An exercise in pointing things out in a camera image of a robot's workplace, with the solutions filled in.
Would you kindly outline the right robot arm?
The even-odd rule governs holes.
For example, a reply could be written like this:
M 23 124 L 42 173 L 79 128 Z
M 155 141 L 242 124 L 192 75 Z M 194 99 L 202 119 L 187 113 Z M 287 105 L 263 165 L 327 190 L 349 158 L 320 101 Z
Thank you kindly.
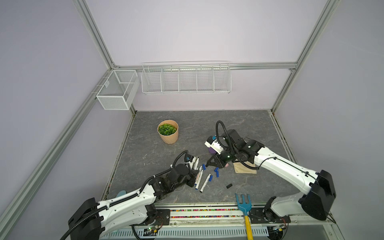
M 222 169 L 233 162 L 249 170 L 264 168 L 300 191 L 286 197 L 271 197 L 262 211 L 266 221 L 272 223 L 277 218 L 303 214 L 319 221 L 327 220 L 337 196 L 332 175 L 327 171 L 316 172 L 299 166 L 256 140 L 246 141 L 236 130 L 208 137 L 205 146 L 215 151 L 206 166 Z

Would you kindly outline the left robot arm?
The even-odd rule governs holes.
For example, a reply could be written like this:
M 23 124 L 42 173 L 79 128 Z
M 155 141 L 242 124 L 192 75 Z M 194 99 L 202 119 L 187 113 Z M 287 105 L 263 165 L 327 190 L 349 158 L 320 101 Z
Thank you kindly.
M 139 189 L 120 197 L 99 202 L 90 198 L 70 217 L 69 229 L 61 238 L 98 240 L 125 226 L 153 223 L 157 217 L 154 204 L 179 187 L 193 187 L 197 175 L 197 170 L 179 164 L 149 177 Z

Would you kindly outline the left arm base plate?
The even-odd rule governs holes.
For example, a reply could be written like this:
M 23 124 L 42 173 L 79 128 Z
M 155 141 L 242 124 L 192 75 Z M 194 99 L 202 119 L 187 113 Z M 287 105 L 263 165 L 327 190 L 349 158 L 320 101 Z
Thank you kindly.
M 136 226 L 168 226 L 171 220 L 170 209 L 156 209 L 140 224 Z

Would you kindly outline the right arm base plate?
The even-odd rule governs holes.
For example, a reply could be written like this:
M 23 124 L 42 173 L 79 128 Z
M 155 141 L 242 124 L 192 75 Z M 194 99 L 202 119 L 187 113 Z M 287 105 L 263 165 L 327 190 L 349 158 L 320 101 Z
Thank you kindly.
M 272 211 L 265 211 L 264 207 L 252 207 L 248 216 L 252 224 L 289 224 L 289 216 L 279 217 Z

